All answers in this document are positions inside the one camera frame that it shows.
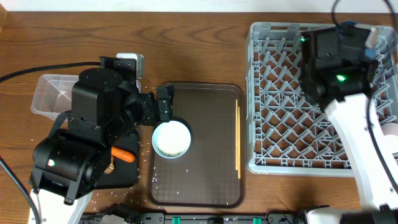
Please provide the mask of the light blue rice bowl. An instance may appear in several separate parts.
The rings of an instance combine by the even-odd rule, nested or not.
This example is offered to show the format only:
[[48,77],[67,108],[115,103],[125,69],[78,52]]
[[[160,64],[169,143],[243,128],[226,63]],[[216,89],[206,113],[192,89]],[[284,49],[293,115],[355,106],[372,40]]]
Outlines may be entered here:
[[166,159],[175,159],[185,154],[191,141],[190,130],[179,121],[161,123],[152,134],[154,151]]

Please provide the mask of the orange carrot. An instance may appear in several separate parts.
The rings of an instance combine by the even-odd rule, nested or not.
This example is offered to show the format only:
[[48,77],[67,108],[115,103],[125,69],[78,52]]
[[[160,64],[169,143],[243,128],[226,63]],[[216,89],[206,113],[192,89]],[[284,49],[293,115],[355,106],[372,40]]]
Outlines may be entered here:
[[133,153],[125,151],[124,149],[118,147],[111,148],[111,155],[128,163],[133,163],[136,160],[136,157]]

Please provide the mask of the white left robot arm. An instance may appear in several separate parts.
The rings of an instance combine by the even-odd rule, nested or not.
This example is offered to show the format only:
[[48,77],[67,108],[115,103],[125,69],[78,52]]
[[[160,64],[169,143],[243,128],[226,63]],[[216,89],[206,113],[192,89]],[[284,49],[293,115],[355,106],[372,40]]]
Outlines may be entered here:
[[115,145],[135,154],[136,126],[172,119],[174,88],[140,93],[133,71],[89,68],[72,88],[72,108],[59,114],[34,150],[30,181],[33,221],[78,223],[94,190],[131,187],[137,162],[112,155]]

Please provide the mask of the pink cup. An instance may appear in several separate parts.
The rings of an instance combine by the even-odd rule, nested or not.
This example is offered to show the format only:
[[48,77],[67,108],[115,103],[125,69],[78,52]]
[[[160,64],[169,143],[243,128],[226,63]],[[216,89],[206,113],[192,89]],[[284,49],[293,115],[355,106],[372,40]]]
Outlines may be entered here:
[[392,154],[396,154],[398,150],[397,145],[397,123],[391,122],[381,126],[385,143],[387,144],[388,150]]

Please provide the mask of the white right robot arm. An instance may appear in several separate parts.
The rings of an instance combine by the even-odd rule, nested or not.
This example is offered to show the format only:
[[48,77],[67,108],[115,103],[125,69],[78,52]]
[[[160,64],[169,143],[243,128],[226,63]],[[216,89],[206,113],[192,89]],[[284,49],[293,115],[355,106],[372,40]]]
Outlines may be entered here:
[[372,102],[379,29],[344,22],[302,32],[299,78],[305,99],[326,114],[343,145],[361,211],[311,208],[305,223],[397,223],[397,163]]

